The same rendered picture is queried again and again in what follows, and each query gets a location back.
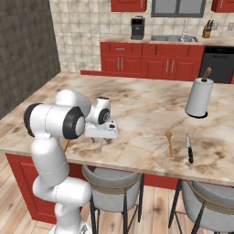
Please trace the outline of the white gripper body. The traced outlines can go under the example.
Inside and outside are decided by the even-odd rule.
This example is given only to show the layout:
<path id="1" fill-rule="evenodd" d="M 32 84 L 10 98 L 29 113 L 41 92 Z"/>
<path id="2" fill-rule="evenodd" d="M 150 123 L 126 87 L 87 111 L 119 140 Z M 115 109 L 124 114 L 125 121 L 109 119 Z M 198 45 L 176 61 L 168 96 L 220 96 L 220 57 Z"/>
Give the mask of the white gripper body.
<path id="1" fill-rule="evenodd" d="M 116 139 L 118 135 L 117 125 L 114 121 L 109 121 L 102 125 L 87 123 L 85 126 L 86 137 Z"/>

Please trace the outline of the grey bar stool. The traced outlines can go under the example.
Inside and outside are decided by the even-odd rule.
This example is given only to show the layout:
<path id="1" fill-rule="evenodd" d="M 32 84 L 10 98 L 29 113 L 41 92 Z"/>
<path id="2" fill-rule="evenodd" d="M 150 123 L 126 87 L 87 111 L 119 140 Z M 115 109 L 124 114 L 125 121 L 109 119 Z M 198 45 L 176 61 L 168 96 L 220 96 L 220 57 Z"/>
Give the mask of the grey bar stool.
<path id="1" fill-rule="evenodd" d="M 90 183 L 90 219 L 93 234 L 99 234 L 99 219 L 95 211 L 121 213 L 123 234 L 129 234 L 135 216 L 141 221 L 144 174 L 113 169 L 82 167 L 85 179 Z"/>
<path id="2" fill-rule="evenodd" d="M 178 179 L 168 227 L 171 228 L 175 218 L 183 234 L 176 211 L 179 192 L 182 192 L 185 214 L 194 223 L 191 234 L 197 234 L 199 228 L 214 234 L 234 234 L 234 188 Z"/>

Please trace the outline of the wooden spoon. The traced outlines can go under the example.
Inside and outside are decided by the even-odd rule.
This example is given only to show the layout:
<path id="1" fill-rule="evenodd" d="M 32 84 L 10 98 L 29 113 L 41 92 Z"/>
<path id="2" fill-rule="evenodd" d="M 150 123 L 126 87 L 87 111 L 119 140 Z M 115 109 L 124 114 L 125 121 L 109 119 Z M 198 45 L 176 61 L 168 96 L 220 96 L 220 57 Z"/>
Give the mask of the wooden spoon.
<path id="1" fill-rule="evenodd" d="M 170 151 L 170 158 L 173 158 L 173 152 L 172 152 L 172 133 L 170 131 L 165 132 L 165 136 L 169 143 L 169 151 Z"/>

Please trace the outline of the red island cabinet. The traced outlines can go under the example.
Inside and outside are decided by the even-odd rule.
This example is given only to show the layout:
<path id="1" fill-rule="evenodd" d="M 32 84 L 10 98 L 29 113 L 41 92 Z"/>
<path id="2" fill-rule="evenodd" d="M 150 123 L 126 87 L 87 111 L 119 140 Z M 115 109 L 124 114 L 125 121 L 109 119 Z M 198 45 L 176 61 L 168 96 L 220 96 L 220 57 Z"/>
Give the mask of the red island cabinet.
<path id="1" fill-rule="evenodd" d="M 38 176 L 38 172 L 32 158 L 30 156 L 17 154 L 6 154 L 6 158 L 26 202 L 31 218 L 37 221 L 55 224 L 55 204 L 35 197 L 33 194 L 32 186 L 34 180 Z M 146 174 L 144 176 L 144 184 L 146 186 L 176 189 L 177 179 L 161 175 Z"/>

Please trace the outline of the red base cupboard run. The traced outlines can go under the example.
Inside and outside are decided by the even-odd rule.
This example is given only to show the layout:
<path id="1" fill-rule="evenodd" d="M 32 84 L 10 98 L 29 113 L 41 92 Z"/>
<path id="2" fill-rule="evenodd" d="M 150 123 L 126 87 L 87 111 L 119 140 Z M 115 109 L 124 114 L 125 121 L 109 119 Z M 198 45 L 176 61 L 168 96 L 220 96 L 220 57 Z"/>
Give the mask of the red base cupboard run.
<path id="1" fill-rule="evenodd" d="M 118 77 L 192 81 L 203 50 L 201 45 L 101 42 L 101 70 Z"/>

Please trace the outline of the paper towel roll on holder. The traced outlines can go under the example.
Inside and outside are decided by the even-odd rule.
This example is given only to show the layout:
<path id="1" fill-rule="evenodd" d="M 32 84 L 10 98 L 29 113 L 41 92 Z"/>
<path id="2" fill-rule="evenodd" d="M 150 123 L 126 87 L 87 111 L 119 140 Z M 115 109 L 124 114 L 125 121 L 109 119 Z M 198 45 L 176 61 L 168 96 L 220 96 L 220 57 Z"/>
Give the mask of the paper towel roll on holder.
<path id="1" fill-rule="evenodd" d="M 195 118 L 207 117 L 207 107 L 214 81 L 208 76 L 212 69 L 207 68 L 202 78 L 196 78 L 192 85 L 185 112 Z"/>

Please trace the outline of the black coffee machine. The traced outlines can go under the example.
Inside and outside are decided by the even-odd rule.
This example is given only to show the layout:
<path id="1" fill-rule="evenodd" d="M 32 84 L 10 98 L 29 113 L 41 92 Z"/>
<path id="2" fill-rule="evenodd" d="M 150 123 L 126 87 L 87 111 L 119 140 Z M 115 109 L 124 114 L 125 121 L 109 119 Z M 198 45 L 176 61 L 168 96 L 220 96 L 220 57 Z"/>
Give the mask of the black coffee machine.
<path id="1" fill-rule="evenodd" d="M 144 38 L 144 22 L 143 16 L 136 16 L 131 19 L 131 39 L 142 40 Z"/>

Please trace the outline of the steel sink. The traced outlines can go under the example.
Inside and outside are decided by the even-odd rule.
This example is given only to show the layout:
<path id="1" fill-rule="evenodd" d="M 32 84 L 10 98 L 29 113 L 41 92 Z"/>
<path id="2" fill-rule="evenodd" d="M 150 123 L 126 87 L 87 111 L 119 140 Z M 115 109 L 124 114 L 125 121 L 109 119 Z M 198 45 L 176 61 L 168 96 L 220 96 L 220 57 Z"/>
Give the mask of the steel sink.
<path id="1" fill-rule="evenodd" d="M 182 36 L 151 36 L 151 41 L 170 41 L 170 42 L 198 42 L 197 37 Z"/>

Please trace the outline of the steel tap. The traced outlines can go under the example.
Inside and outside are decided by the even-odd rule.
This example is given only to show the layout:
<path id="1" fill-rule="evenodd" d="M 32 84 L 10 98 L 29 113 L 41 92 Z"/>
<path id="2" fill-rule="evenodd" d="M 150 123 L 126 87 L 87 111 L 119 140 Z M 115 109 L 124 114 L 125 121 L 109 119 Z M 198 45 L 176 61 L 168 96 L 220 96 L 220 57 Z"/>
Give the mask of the steel tap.
<path id="1" fill-rule="evenodd" d="M 186 36 L 188 36 L 188 33 L 186 32 L 186 19 L 185 19 L 181 39 L 184 40 Z"/>

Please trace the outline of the black dishwasher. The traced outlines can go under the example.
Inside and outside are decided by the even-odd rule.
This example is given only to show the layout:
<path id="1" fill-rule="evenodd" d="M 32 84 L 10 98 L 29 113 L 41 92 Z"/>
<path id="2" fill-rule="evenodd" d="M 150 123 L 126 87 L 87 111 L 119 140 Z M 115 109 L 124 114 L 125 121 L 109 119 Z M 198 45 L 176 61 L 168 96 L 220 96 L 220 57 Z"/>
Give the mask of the black dishwasher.
<path id="1" fill-rule="evenodd" d="M 205 46 L 199 76 L 211 67 L 209 78 L 215 83 L 230 84 L 234 74 L 234 47 Z"/>

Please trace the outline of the grey framed window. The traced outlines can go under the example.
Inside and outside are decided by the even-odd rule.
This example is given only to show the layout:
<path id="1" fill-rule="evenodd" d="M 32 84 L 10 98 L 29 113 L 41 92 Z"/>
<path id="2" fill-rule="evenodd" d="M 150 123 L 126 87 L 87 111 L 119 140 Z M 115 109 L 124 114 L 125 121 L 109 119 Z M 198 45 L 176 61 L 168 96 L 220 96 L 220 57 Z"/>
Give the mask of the grey framed window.
<path id="1" fill-rule="evenodd" d="M 202 17 L 207 0 L 152 0 L 151 17 Z"/>

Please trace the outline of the wooden knife block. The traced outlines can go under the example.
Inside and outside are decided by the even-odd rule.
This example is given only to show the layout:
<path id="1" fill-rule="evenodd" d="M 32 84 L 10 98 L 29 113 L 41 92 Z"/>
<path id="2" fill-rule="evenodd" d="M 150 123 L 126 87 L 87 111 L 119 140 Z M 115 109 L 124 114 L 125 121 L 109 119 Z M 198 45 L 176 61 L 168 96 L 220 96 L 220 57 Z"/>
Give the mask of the wooden knife block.
<path id="1" fill-rule="evenodd" d="M 210 38 L 213 24 L 214 24 L 213 20 L 208 20 L 207 24 L 205 25 L 205 27 L 203 29 L 202 38 Z"/>

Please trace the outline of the black-handled metal knife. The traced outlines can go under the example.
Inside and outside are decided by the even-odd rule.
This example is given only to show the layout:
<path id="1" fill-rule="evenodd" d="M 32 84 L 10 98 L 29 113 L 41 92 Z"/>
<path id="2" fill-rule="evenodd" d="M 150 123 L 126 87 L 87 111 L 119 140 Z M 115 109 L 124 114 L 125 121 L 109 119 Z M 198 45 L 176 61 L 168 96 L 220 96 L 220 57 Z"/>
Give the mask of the black-handled metal knife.
<path id="1" fill-rule="evenodd" d="M 186 134 L 186 148 L 187 148 L 187 151 L 188 151 L 188 161 L 189 161 L 190 164 L 193 164 L 194 163 L 194 156 L 193 156 L 190 136 L 189 136 L 188 133 Z"/>

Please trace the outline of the red wall cupboard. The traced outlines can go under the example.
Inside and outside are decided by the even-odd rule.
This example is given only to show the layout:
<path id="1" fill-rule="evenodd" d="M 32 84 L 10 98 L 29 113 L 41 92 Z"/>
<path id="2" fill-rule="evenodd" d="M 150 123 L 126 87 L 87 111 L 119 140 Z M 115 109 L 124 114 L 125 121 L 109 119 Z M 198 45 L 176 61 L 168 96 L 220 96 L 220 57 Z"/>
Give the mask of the red wall cupboard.
<path id="1" fill-rule="evenodd" d="M 145 12 L 147 0 L 111 0 L 112 12 Z"/>
<path id="2" fill-rule="evenodd" d="M 216 13 L 234 13 L 234 0 L 213 0 L 211 10 Z"/>

